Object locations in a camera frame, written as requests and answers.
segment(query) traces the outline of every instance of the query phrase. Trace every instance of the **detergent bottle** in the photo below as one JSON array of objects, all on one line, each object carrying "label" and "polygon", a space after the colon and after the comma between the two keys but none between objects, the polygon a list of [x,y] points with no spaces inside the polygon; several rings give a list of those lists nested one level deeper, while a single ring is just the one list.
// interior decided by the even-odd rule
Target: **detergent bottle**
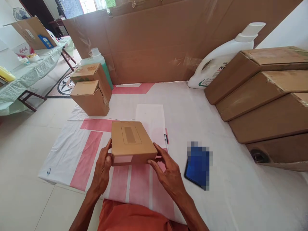
[{"label": "detergent bottle", "polygon": [[206,88],[239,51],[253,49],[253,40],[264,26],[264,22],[250,23],[235,39],[224,43],[209,53],[201,61],[187,85],[190,88]]}]

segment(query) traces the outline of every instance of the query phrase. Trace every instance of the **white sheet with pink stripes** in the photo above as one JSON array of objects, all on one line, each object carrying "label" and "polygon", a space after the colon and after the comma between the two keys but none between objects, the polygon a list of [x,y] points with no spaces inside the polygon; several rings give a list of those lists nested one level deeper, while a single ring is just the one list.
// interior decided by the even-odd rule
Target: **white sheet with pink stripes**
[{"label": "white sheet with pink stripes", "polygon": [[[256,165],[202,90],[190,89],[186,82],[122,85],[114,88],[109,104],[106,117],[89,117],[80,107],[74,108],[40,178],[87,191],[99,151],[111,137],[111,122],[136,119],[163,148],[163,134],[168,133],[170,155],[182,174],[187,142],[200,141],[213,151],[209,191],[183,177],[210,230],[294,230],[307,225],[305,175]],[[140,204],[185,223],[149,165],[111,167],[103,197]]]}]

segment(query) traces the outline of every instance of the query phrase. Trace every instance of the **orange shirt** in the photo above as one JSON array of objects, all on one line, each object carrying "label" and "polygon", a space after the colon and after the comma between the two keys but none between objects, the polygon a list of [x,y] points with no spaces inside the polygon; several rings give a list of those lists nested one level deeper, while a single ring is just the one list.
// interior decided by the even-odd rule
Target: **orange shirt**
[{"label": "orange shirt", "polygon": [[105,199],[99,216],[98,231],[188,230],[147,207]]}]

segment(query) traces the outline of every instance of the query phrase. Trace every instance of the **brown cardboard box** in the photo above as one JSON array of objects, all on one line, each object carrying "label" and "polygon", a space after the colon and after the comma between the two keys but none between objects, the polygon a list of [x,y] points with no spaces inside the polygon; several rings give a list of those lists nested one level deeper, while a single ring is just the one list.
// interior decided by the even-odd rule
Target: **brown cardboard box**
[{"label": "brown cardboard box", "polygon": [[112,166],[146,164],[157,150],[141,122],[112,122]]},{"label": "brown cardboard box", "polygon": [[99,49],[114,84],[185,81],[249,23],[266,23],[254,40],[258,45],[301,2],[280,0],[278,11],[277,0],[123,0],[109,14],[101,10],[63,23],[81,58]]},{"label": "brown cardboard box", "polygon": [[255,163],[308,171],[308,133],[247,144]]},{"label": "brown cardboard box", "polygon": [[55,41],[36,16],[11,23],[11,25],[34,50],[46,49],[45,44],[41,41],[38,35],[46,37],[54,47],[57,46]]},{"label": "brown cardboard box", "polygon": [[109,104],[99,84],[98,80],[78,82],[71,92],[71,98],[88,116],[106,116],[109,112]]},{"label": "brown cardboard box", "polygon": [[205,96],[215,105],[260,71],[304,69],[308,69],[308,52],[297,47],[244,50],[204,89]]},{"label": "brown cardboard box", "polygon": [[308,92],[308,70],[259,72],[216,108],[223,121],[230,121],[292,92]]},{"label": "brown cardboard box", "polygon": [[91,81],[98,80],[99,88],[103,93],[104,98],[107,102],[111,98],[111,88],[107,81],[103,66],[100,63],[88,64],[80,66],[77,70],[71,75],[71,80],[76,84],[80,81]]},{"label": "brown cardboard box", "polygon": [[308,93],[291,93],[248,112],[229,125],[239,143],[308,132]]}]

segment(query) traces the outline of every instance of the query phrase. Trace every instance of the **white bottle cap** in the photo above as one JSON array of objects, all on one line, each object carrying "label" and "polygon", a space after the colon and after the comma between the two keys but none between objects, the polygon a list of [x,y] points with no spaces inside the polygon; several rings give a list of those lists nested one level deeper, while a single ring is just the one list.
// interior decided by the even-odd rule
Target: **white bottle cap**
[{"label": "white bottle cap", "polygon": [[234,39],[237,42],[251,42],[257,36],[259,31],[265,26],[265,22],[252,22],[243,30],[242,33],[239,33]]},{"label": "white bottle cap", "polygon": [[92,52],[92,58],[93,60],[96,62],[99,62],[102,59],[102,54],[98,51],[98,48],[92,48],[91,49]]},{"label": "white bottle cap", "polygon": [[92,48],[92,49],[91,49],[91,52],[92,52],[92,55],[93,55],[93,56],[99,55],[99,50],[98,50],[97,47],[96,47],[96,48]]}]

